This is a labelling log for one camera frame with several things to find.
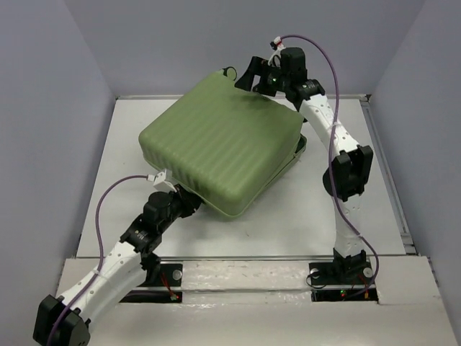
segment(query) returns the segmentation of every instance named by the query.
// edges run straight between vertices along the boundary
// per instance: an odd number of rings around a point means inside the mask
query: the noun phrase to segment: white wall
[[[417,249],[461,342],[461,1],[427,0],[372,111]]]
[[[182,94],[211,71],[271,54],[297,33],[335,63],[341,93],[370,93],[424,0],[65,0],[118,95]],[[304,43],[311,76],[332,92],[323,57]]]
[[[114,97],[62,0],[0,4],[0,345],[35,345],[75,249]]]

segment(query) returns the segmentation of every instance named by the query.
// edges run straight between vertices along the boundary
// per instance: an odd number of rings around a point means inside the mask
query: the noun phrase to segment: white connector
[[[172,183],[168,181],[169,177],[171,176],[171,172],[168,169],[164,169],[160,171],[156,175],[148,175],[147,180],[152,182],[153,188],[157,191],[161,192],[176,192],[176,188],[173,186]]]
[[[269,61],[267,62],[269,65],[273,64],[273,60],[275,56],[278,56],[280,58],[280,52],[283,49],[285,49],[285,46],[283,45],[282,39],[280,38],[280,36],[277,36],[272,42],[277,46],[277,49],[273,52],[273,54],[269,58]]]

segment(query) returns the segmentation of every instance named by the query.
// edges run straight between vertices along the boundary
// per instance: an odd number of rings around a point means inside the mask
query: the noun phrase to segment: ribbed surface
[[[303,118],[215,72],[139,136],[146,161],[237,216],[292,156]]]

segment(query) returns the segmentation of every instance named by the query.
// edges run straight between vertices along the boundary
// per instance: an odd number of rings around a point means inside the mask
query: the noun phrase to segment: red wire
[[[173,292],[173,290],[171,289],[170,285],[168,284],[168,280],[166,279],[166,276],[165,276],[165,273],[162,272],[160,274],[160,280],[161,280],[161,283],[164,284],[164,286],[166,287],[166,289],[168,290],[168,292],[170,292],[170,295],[171,297],[176,297],[176,299],[178,299],[178,296]]]

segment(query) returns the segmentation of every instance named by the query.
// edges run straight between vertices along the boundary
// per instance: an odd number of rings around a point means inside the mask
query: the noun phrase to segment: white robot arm
[[[352,285],[358,275],[363,275],[368,283],[370,263],[359,231],[352,229],[348,223],[359,223],[360,198],[370,175],[373,151],[369,146],[360,146],[340,122],[334,123],[334,112],[328,104],[325,90],[317,80],[308,79],[303,50],[286,48],[279,37],[271,46],[275,50],[271,58],[266,60],[254,56],[235,86],[268,96],[284,92],[288,101],[310,123],[327,151],[331,149],[332,154],[329,164],[335,188],[332,188],[329,167],[323,175],[323,186],[335,205],[334,260],[310,263],[311,272],[316,274],[309,278],[317,286]],[[259,83],[253,86],[255,76],[260,78]]]
[[[331,130],[333,126],[336,126],[333,157],[340,156],[342,152],[353,152],[360,147],[359,143],[352,138],[339,121],[336,124],[333,123],[333,110],[329,106],[328,98],[325,95],[317,94],[310,97],[309,100],[303,100],[299,113],[313,127],[326,150],[329,150]],[[361,195],[355,195],[350,197],[346,202],[339,201],[343,213],[356,228],[359,228],[361,197]],[[336,242],[334,249],[344,258],[360,254],[364,250],[362,240],[349,228],[336,207],[334,208],[334,212],[336,221]]]
[[[33,338],[40,345],[87,345],[90,331],[107,310],[146,278],[152,282],[161,276],[161,261],[153,251],[162,234],[177,218],[192,215],[202,201],[168,182],[166,172],[147,180],[157,192],[149,196],[143,212],[114,248],[74,287],[57,298],[47,296],[39,305]]]

